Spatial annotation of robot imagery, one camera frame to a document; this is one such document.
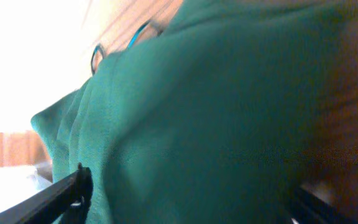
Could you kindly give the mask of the dark green garment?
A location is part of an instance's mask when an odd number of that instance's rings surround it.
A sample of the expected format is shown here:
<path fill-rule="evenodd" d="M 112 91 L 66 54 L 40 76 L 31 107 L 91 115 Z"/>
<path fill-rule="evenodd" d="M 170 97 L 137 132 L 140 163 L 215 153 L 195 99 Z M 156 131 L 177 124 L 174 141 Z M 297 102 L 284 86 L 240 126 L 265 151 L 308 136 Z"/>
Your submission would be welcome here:
<path fill-rule="evenodd" d="M 32 118 L 54 180 L 91 169 L 88 223 L 275 223 L 350 16 L 184 1 L 160 37 Z"/>

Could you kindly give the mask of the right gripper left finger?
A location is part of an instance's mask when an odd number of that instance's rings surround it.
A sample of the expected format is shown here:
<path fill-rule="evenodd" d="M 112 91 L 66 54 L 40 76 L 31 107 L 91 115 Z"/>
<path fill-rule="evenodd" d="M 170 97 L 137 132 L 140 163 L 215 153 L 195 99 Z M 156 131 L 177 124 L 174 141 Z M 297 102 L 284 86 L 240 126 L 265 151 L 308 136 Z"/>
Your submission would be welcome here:
<path fill-rule="evenodd" d="M 77 170 L 41 192 L 0 213 L 0 224 L 85 224 L 91 206 L 91 170 Z"/>

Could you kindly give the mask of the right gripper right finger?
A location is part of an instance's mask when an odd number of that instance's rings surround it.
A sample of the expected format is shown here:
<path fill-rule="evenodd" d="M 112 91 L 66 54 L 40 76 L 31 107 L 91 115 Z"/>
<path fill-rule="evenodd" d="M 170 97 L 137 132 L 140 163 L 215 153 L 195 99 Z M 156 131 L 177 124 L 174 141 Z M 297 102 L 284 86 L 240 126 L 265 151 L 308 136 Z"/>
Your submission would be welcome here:
<path fill-rule="evenodd" d="M 357 224 L 311 193 L 297 188 L 290 199 L 290 214 L 299 224 Z"/>

